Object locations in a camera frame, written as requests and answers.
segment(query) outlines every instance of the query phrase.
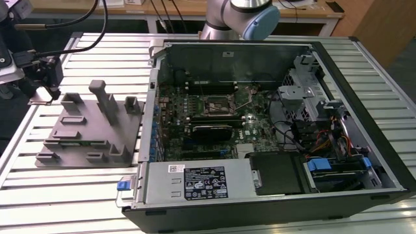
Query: black cable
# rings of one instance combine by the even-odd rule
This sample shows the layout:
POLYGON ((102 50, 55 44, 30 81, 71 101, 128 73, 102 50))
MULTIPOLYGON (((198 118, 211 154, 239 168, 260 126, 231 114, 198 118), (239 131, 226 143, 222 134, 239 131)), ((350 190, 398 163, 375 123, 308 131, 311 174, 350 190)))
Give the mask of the black cable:
POLYGON ((106 35, 106 31, 107 31, 107 22, 108 22, 108 10, 107 10, 107 2, 106 0, 103 0, 103 7, 104 7, 104 25, 103 25, 103 30, 102 30, 102 34, 98 38, 98 40, 86 48, 82 49, 74 49, 74 50, 59 50, 59 51, 51 51, 51 52, 43 52, 43 53, 36 53, 36 57, 42 58, 42 57, 48 57, 48 56, 56 56, 56 55, 63 55, 63 54, 71 54, 71 53, 79 53, 79 52, 84 52, 91 50, 94 47, 96 47, 96 45, 99 44, 99 42, 102 41, 104 35, 106 35))
POLYGON ((168 29, 167 29, 167 27, 166 27, 164 21, 163 21, 163 19, 162 19, 162 16, 160 16, 160 14, 159 14, 159 11, 158 11, 158 9, 156 9, 154 0, 151 0, 151 3, 152 3, 152 6, 154 6, 154 9, 155 9, 155 12, 156 12, 159 21, 160 21, 160 25, 162 25, 163 29, 167 31, 167 33, 170 33, 170 32, 168 32, 168 29))
POLYGON ((67 22, 67 23, 47 24, 46 28, 47 29, 62 28, 62 27, 67 27, 67 26, 71 26, 71 25, 75 25, 75 24, 83 22, 92 15, 92 13, 95 12, 95 10, 98 8, 98 5, 99 5, 99 1, 100 0, 95 0, 94 5, 92 5, 90 11, 87 12, 87 14, 82 18, 79 18, 79 19, 76 19, 76 20, 74 20, 71 22, 67 22))
POLYGON ((296 21, 295 21, 295 23, 298 23, 298 7, 291 2, 288 2, 288 3, 295 7, 295 14, 296 14, 296 21))
POLYGON ((306 8, 298 8, 290 1, 288 1, 288 3, 294 6, 294 8, 292 7, 287 7, 283 3, 282 3, 282 1, 279 0, 279 2, 280 2, 280 5, 284 7, 284 8, 287 8, 287 9, 291 9, 291 10, 295 10, 295 14, 296 14, 296 21, 295 21, 295 23, 298 23, 298 10, 306 10, 306 8))
POLYGON ((164 8, 164 12, 167 13, 167 17, 168 17, 168 23, 170 23, 170 26, 171 26, 171 30, 172 30, 172 33, 175 34, 175 29, 174 29, 174 25, 172 25, 172 21, 171 21, 171 16, 170 16, 170 13, 168 13, 168 9, 167 9, 167 6, 164 5, 164 1, 162 1, 162 5, 163 5, 163 8, 164 8))
POLYGON ((175 8, 176 8, 178 14, 179 14, 179 16, 182 18, 182 24, 183 24, 184 32, 188 33, 188 28, 187 28, 187 24, 184 23, 184 20, 183 20, 182 12, 180 12, 180 10, 179 10, 179 8, 176 6, 175 0, 171 0, 171 1, 174 3, 175 8))

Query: barcode sticker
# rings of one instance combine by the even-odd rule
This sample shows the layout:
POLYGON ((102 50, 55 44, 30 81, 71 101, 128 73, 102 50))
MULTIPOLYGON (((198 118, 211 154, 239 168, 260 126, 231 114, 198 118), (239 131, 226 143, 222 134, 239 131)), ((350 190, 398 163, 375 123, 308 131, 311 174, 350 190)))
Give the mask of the barcode sticker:
POLYGON ((184 170, 184 165, 170 165, 170 167, 168 167, 170 173, 183 172, 183 170, 184 170))

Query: metal slat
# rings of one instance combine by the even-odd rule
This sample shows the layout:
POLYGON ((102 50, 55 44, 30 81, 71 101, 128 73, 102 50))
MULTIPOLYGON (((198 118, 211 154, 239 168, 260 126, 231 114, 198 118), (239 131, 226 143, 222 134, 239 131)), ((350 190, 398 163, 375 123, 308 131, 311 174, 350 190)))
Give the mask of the metal slat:
POLYGON ((63 71, 66 77, 134 77, 148 76, 151 69, 131 68, 131 69, 66 69, 63 71))
MULTIPOLYGON (((91 45, 91 42, 88 41, 80 41, 78 43, 78 47, 84 48, 91 45)), ((126 42, 126 41, 118 41, 118 42, 107 42, 103 41, 96 45, 96 48, 150 48, 150 42, 126 42)))
MULTIPOLYGON (((43 186, 35 188, 28 187, 24 189, 2 190, 0 206, 35 205, 35 204, 38 205, 63 202, 103 201, 103 200, 114 201, 116 198, 115 194, 116 184, 118 183, 111 182, 103 184, 43 186)), ((132 194, 123 193, 123 198, 126 199, 132 198, 132 194)), ((6 213, 8 210, 10 209, 0 209, 0 211, 6 213)))
POLYGON ((132 54, 132 55, 95 55, 95 54, 75 54, 71 56, 70 61, 148 61, 150 55, 132 54))
MULTIPOLYGON (((386 91, 391 91, 391 87, 388 84, 375 83, 375 84, 370 85, 370 84, 352 83, 350 85, 351 85, 351 88, 354 89, 354 91, 356 91, 356 92, 376 92, 376 91, 386 92, 386 91)), ((328 82, 327 86, 328 86, 328 89, 331 91, 336 91, 336 88, 335 88, 332 83, 328 82)))
POLYGON ((348 62, 342 62, 342 61, 336 61, 336 65, 339 67, 339 69, 347 68, 347 69, 362 69, 362 68, 367 68, 371 69, 372 66, 370 64, 370 62, 356 62, 356 61, 348 61, 348 62))
POLYGON ((148 84, 150 83, 150 76, 135 76, 135 77, 103 77, 103 78, 95 78, 95 77, 67 77, 67 79, 63 79, 63 82, 60 83, 60 86, 64 85, 90 85, 91 81, 94 79, 104 80, 107 85, 115 85, 115 84, 148 84))
POLYGON ((148 62, 143 61, 70 61, 67 69, 75 68, 142 68, 151 69, 148 62))
MULTIPOLYGON (((88 46, 96 37, 98 34, 86 33, 78 47, 88 46)), ((104 79, 107 88, 118 93, 115 95, 118 100, 124 100, 127 96, 138 96, 146 100, 147 89, 142 87, 148 83, 151 69, 143 68, 147 66, 148 59, 148 48, 143 46, 152 38, 166 39, 168 35, 150 37, 147 34, 107 34, 98 48, 71 56, 67 69, 64 69, 66 78, 62 83, 64 91, 82 92, 84 99, 96 99, 88 91, 88 84, 92 79, 104 79), (103 64, 100 65, 103 68, 94 66, 95 62, 103 64)), ((176 36, 176 39, 190 38, 196 39, 190 35, 176 36)), ((324 44, 348 82, 358 89, 358 96, 370 109, 387 138, 392 141, 400 158, 412 174, 416 175, 416 140, 414 138, 416 114, 410 108, 396 110, 407 108, 407 104, 395 90, 390 88, 379 72, 368 66, 370 63, 352 42, 347 38, 275 36, 271 39, 319 40, 324 44)), ((54 106, 39 108, 38 115, 42 117, 32 120, 35 129, 31 130, 30 142, 24 143, 20 151, 26 156, 18 157, 12 172, 8 174, 4 182, 8 190, 0 190, 0 217, 7 217, 0 219, 2 234, 119 232, 143 234, 135 224, 124 218, 114 203, 116 178, 134 174, 136 172, 134 167, 64 170, 36 168, 35 154, 43 147, 42 140, 48 137, 62 111, 59 101, 52 104, 54 106)), ((134 155, 132 166, 136 166, 139 153, 134 155)), ((131 197, 132 194, 123 195, 124 199, 131 197)), ((380 233, 415 233, 415 217, 416 202, 415 199, 408 199, 396 204, 371 208, 346 219, 207 230, 198 233, 332 234, 367 233, 378 230, 380 233)))
POLYGON ((348 83, 386 83, 380 76, 346 76, 348 83))
MULTIPOLYGON (((87 85, 71 85, 60 88, 63 93, 91 94, 87 85)), ((148 92, 148 85, 107 85, 106 92, 108 94, 139 94, 148 92)))
POLYGON ((399 140, 415 140, 416 141, 416 129, 415 130, 388 130, 383 131, 387 139, 392 141, 399 140))
POLYGON ((374 119, 408 119, 415 118, 415 113, 406 110, 368 110, 374 119))
POLYGON ((367 59, 358 53, 355 56, 332 55, 334 62, 367 62, 367 59))
POLYGON ((148 48, 92 48, 91 50, 87 50, 84 52, 75 53, 75 55, 79 54, 94 54, 94 55, 128 55, 128 54, 142 54, 148 55, 150 49, 148 48))
POLYGON ((364 101, 363 104, 368 110, 391 110, 391 109, 407 109, 406 103, 402 100, 380 100, 380 101, 364 101))
POLYGON ((358 50, 355 45, 323 44, 326 50, 358 50))

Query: cable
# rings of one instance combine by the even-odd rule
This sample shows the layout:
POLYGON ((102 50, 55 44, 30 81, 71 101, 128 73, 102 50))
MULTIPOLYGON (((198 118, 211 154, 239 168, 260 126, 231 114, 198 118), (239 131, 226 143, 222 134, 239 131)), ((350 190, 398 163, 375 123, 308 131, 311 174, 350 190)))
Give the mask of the cable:
POLYGON ((154 3, 154 0, 151 0, 151 3, 152 3, 152 6, 154 6, 154 9, 155 9, 158 18, 159 18, 160 25, 162 25, 164 31, 166 31, 167 33, 170 33, 170 32, 168 32, 167 24, 164 23, 164 20, 162 19, 162 16, 160 16, 160 14, 159 14, 159 11, 158 11, 156 6, 155 6, 155 3, 154 3))
POLYGON ((167 17, 168 17, 168 23, 170 23, 170 26, 171 26, 171 30, 172 30, 172 33, 175 34, 175 29, 174 29, 174 25, 172 25, 172 21, 171 21, 171 16, 170 16, 170 13, 168 13, 168 9, 167 9, 167 6, 164 5, 164 1, 162 1, 162 5, 163 5, 163 8, 164 8, 164 12, 167 13, 167 17))
POLYGON ((184 32, 188 33, 188 28, 187 28, 187 24, 184 23, 184 20, 183 20, 182 12, 180 12, 180 10, 179 10, 179 8, 176 6, 175 0, 171 0, 171 1, 174 3, 175 8, 176 8, 178 14, 179 14, 179 16, 182 18, 182 24, 183 24, 184 32))
POLYGON ((46 28, 47 29, 62 28, 62 27, 67 27, 67 26, 71 26, 71 25, 75 25, 75 24, 83 22, 92 15, 92 13, 95 12, 95 10, 98 8, 98 5, 99 5, 99 1, 100 0, 95 0, 94 5, 92 5, 90 11, 87 12, 87 14, 82 18, 79 18, 79 19, 76 19, 76 20, 74 20, 71 22, 67 22, 67 23, 47 24, 46 28))
POLYGON ((296 14, 296 21, 295 21, 295 23, 298 23, 298 10, 306 10, 306 8, 298 8, 290 1, 288 1, 288 3, 294 6, 294 8, 292 7, 287 7, 283 3, 282 3, 282 1, 279 0, 279 3, 280 3, 280 5, 284 7, 284 8, 287 8, 287 9, 291 9, 291 10, 295 10, 295 14, 296 14))
POLYGON ((107 31, 107 22, 108 22, 108 10, 107 10, 107 2, 106 0, 103 0, 103 7, 104 7, 104 24, 103 24, 103 30, 100 33, 100 36, 98 38, 98 40, 86 48, 82 49, 74 49, 74 50, 59 50, 59 51, 51 51, 51 52, 43 52, 43 53, 36 53, 36 57, 42 58, 42 57, 48 57, 48 56, 56 56, 56 55, 63 55, 63 54, 71 54, 71 53, 79 53, 79 52, 84 52, 91 50, 94 47, 96 47, 96 45, 99 44, 99 42, 102 41, 104 35, 106 35, 106 31, 107 31))
POLYGON ((46 29, 56 29, 56 28, 72 26, 72 25, 83 22, 92 15, 92 13, 95 12, 95 10, 98 8, 99 1, 100 0, 95 0, 94 5, 92 5, 90 11, 87 12, 87 14, 82 18, 79 18, 71 22, 58 23, 58 24, 16 24, 15 28, 20 29, 20 30, 46 30, 46 29))

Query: floor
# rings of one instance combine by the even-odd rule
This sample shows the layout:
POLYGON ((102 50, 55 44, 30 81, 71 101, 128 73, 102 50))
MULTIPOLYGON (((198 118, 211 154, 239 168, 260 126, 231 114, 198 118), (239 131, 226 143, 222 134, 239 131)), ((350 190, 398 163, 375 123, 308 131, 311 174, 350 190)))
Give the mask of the floor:
MULTIPOLYGON (((44 52, 50 50, 59 50, 67 44, 68 38, 74 31, 79 32, 100 32, 102 21, 90 20, 88 23, 82 23, 76 28, 59 29, 58 31, 34 31, 30 33, 35 48, 38 51, 44 52)), ((182 28, 182 25, 174 25, 175 28, 182 28)), ((198 32, 200 25, 191 24, 188 29, 192 33, 198 32)), ((146 22, 140 20, 112 20, 108 26, 108 32, 112 33, 147 33, 146 22)), ((416 39, 410 43, 407 49, 403 51, 398 57, 391 68, 388 68, 388 73, 396 80, 398 84, 403 90, 410 95, 411 99, 416 101, 416 39)), ((19 92, 18 89, 11 88, 15 96, 11 100, 3 100, 0 98, 0 156, 7 147, 7 144, 14 137, 14 133, 19 127, 19 124, 24 118, 26 112, 28 110, 28 99, 19 92)))

